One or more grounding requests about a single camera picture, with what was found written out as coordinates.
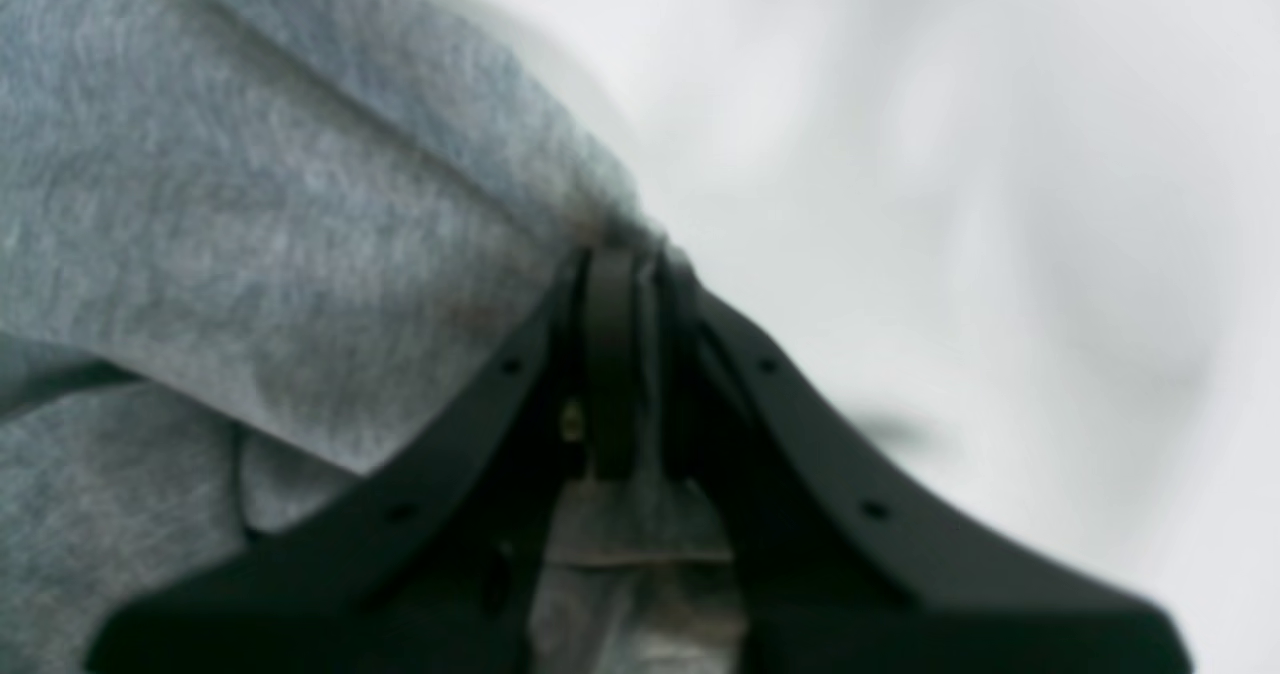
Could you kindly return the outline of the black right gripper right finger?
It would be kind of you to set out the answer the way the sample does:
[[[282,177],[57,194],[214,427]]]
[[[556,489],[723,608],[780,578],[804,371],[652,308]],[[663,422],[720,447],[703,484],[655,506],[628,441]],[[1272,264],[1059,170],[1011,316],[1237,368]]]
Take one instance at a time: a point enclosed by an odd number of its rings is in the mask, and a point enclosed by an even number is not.
[[[668,477],[724,524],[742,673],[1189,673],[1155,604],[1030,551],[928,491],[785,350],[659,256]]]

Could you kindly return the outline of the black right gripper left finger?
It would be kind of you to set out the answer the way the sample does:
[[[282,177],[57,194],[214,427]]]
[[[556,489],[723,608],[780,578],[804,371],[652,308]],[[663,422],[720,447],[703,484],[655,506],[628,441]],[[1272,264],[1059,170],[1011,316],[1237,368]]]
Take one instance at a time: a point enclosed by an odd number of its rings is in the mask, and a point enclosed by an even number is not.
[[[390,463],[250,551],[114,613],[92,673],[521,673],[564,483],[637,457],[636,255],[572,255]]]

